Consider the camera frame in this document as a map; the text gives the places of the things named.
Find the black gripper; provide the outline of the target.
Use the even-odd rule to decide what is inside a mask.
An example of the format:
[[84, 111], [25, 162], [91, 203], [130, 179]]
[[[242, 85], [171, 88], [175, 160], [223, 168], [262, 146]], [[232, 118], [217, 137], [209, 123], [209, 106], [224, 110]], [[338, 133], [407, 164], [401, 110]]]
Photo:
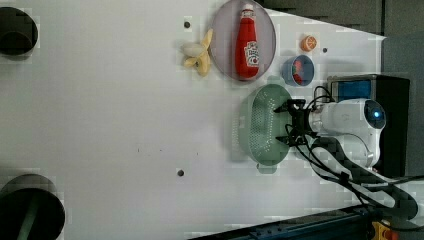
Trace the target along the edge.
[[308, 122], [310, 110], [305, 104], [304, 99], [289, 99], [274, 110], [275, 113], [289, 112], [292, 118], [289, 136], [278, 136], [279, 142], [290, 146], [306, 144], [306, 136], [311, 133], [311, 128]]

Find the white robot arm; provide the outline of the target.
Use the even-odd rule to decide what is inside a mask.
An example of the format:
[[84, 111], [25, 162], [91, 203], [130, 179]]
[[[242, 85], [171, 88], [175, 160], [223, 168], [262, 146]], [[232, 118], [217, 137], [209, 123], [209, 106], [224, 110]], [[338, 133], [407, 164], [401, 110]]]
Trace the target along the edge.
[[372, 171], [381, 155], [386, 127], [383, 107], [371, 99], [330, 101], [314, 108], [303, 99], [289, 99], [275, 109], [292, 122], [278, 140], [298, 149], [317, 174], [352, 191], [359, 200], [388, 215], [415, 221], [423, 216], [423, 179], [394, 180]]

